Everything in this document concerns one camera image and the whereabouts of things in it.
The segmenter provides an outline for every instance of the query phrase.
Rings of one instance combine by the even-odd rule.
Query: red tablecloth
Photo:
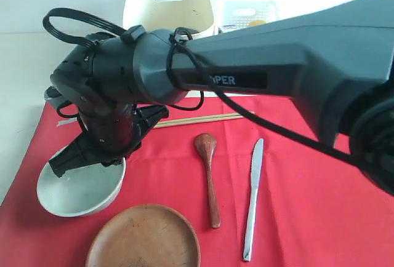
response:
[[[242,105],[312,137],[291,102],[237,97]],[[183,105],[192,105],[189,98]],[[231,112],[208,98],[194,113],[171,110],[171,119]],[[77,123],[45,106],[37,131],[0,207],[0,266],[84,266],[100,228],[120,211],[142,203],[178,210],[191,222],[201,246],[201,266],[393,266],[394,198],[370,184],[358,169],[296,144],[246,119],[152,131],[127,162],[114,203],[89,217],[60,218],[36,197],[46,161],[79,133]],[[193,139],[209,132],[218,141],[213,178],[222,216],[210,228],[206,173]],[[252,261],[242,262],[249,204],[251,153],[265,139]],[[338,147],[346,149],[345,137]]]

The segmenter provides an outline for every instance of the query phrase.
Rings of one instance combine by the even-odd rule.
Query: wooden plate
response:
[[[131,207],[96,236],[86,267],[199,267],[196,233],[181,214],[158,204]]]

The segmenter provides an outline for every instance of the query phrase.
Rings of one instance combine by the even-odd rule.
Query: knife blade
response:
[[[254,234],[254,223],[256,217],[257,192],[259,190],[259,181],[261,166],[263,162],[264,139],[259,139],[254,146],[252,155],[251,169],[251,201],[249,203],[249,212],[247,213],[247,224],[245,233],[245,245],[243,260],[250,261],[252,258],[252,244]]]

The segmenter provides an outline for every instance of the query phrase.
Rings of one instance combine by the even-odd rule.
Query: wooden chopstick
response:
[[[185,124],[199,124],[203,122],[227,121],[227,120],[239,119],[239,118],[243,118],[243,116],[238,113],[226,113],[226,114],[216,114],[216,115],[205,115],[196,118],[173,119],[170,121],[161,121],[157,123],[154,126],[154,129],[161,127],[183,126]]]

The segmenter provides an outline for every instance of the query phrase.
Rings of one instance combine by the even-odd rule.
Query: wooden spoon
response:
[[[201,158],[203,159],[207,170],[208,179],[208,200],[209,213],[211,215],[211,226],[214,229],[220,227],[219,207],[216,201],[214,182],[212,181],[212,157],[216,149],[216,139],[209,133],[202,133],[195,138],[195,147]]]

